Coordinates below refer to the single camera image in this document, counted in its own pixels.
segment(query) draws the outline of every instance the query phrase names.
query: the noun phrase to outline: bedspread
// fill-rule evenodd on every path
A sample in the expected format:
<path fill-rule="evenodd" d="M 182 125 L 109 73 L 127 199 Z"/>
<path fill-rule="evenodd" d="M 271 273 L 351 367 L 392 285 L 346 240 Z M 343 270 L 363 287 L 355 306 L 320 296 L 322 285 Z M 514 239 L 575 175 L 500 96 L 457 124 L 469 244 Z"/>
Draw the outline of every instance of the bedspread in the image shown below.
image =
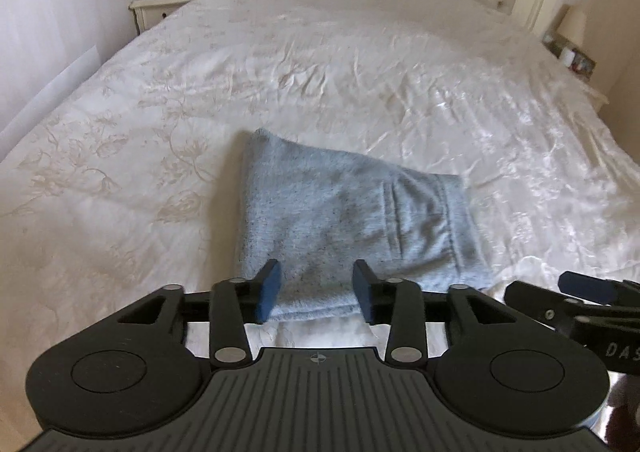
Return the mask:
<path fill-rule="evenodd" d="M 239 162 L 260 127 L 462 176 L 498 298 L 566 269 L 640 279 L 639 167 L 507 16 L 472 0 L 196 0 L 0 163 L 4 450 L 38 430 L 24 377 L 46 348 L 163 284 L 230 276 Z M 383 345 L 358 317 L 250 336 Z"/>

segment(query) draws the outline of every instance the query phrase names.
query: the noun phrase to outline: ribbed gray plate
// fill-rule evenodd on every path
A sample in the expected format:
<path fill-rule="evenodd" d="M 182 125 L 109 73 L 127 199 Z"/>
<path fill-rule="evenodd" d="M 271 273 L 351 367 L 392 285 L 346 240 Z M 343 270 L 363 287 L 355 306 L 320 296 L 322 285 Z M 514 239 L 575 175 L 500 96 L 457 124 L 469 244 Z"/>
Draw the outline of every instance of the ribbed gray plate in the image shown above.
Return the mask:
<path fill-rule="evenodd" d="M 419 372 L 388 368 L 372 349 L 265 349 L 256 364 L 215 374 L 188 411 L 147 434 L 88 440 L 48 431 L 25 448 L 28 452 L 607 450 L 587 429 L 530 441 L 479 430 L 442 405 Z"/>

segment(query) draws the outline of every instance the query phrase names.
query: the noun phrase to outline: folded gray fabric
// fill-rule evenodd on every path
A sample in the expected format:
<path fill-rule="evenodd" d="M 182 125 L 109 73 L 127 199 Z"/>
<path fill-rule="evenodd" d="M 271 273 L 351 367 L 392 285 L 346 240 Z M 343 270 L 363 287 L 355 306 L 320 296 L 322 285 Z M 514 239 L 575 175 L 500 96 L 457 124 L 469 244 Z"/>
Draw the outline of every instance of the folded gray fabric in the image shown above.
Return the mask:
<path fill-rule="evenodd" d="M 242 161 L 236 257 L 242 277 L 269 258 L 282 263 L 274 320 L 357 312 L 351 270 L 359 258 L 380 278 L 426 291 L 491 284 L 459 177 L 306 147 L 264 129 Z"/>

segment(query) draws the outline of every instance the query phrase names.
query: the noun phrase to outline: photograph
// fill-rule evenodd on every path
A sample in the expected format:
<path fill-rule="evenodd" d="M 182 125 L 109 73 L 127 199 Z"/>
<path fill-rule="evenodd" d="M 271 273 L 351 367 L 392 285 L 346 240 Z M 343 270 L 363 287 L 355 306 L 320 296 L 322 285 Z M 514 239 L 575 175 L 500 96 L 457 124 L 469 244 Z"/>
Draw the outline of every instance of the photograph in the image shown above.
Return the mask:
<path fill-rule="evenodd" d="M 589 82 L 591 75 L 596 67 L 596 62 L 590 59 L 582 51 L 575 50 L 574 61 L 571 64 L 571 70 L 583 81 Z"/>

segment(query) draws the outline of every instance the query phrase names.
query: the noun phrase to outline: lampshade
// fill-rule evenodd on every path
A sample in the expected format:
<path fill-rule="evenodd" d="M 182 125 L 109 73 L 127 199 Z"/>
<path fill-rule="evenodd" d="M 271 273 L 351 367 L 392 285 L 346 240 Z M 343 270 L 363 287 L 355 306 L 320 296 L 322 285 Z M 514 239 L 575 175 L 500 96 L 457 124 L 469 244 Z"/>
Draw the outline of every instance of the lampshade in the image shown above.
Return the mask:
<path fill-rule="evenodd" d="M 578 6 L 572 6 L 560 23 L 557 32 L 574 46 L 581 48 L 584 43 L 584 31 L 587 27 L 587 15 Z"/>

